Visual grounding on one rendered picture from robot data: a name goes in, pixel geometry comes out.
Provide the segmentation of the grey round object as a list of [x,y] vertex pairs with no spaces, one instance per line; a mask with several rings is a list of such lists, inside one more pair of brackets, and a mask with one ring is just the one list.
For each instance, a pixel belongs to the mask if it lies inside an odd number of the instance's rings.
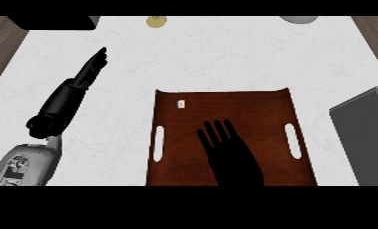
[[279,16],[286,22],[292,24],[310,24],[317,16]]

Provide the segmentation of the dark grey flat box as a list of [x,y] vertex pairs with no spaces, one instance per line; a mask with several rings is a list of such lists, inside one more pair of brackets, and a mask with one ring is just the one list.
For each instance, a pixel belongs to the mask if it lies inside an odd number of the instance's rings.
[[329,109],[360,186],[378,186],[378,87]]

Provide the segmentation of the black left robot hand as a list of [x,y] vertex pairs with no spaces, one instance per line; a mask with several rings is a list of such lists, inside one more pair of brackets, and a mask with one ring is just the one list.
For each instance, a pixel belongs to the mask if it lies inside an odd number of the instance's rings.
[[57,86],[38,114],[28,120],[26,128],[31,137],[43,139],[62,134],[106,63],[106,48],[102,48],[85,62],[75,77],[68,78]]

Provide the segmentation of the black appliance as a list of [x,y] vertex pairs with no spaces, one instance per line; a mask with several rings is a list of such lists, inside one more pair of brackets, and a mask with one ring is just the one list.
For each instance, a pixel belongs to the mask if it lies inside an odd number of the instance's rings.
[[99,16],[9,16],[23,30],[94,30]]

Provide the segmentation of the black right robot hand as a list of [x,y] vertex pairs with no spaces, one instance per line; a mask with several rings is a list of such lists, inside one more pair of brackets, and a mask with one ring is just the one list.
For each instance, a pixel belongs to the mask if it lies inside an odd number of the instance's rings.
[[221,187],[261,187],[261,168],[230,121],[205,121],[204,129],[198,129],[196,134],[217,184]]

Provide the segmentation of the yellow round object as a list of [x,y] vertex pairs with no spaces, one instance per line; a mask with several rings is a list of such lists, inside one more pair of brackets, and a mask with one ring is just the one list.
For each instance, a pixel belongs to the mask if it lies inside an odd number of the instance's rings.
[[159,28],[167,23],[167,17],[165,16],[149,16],[146,19],[146,24],[150,28]]

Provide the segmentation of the brown wooden tray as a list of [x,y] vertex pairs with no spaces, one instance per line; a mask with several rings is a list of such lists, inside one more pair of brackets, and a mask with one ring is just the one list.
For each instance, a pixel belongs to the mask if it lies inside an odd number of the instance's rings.
[[155,93],[153,128],[164,129],[162,157],[147,161],[149,186],[214,186],[198,132],[205,123],[229,121],[260,165],[267,186],[313,186],[305,144],[289,150],[285,127],[298,127],[288,89],[242,92]]

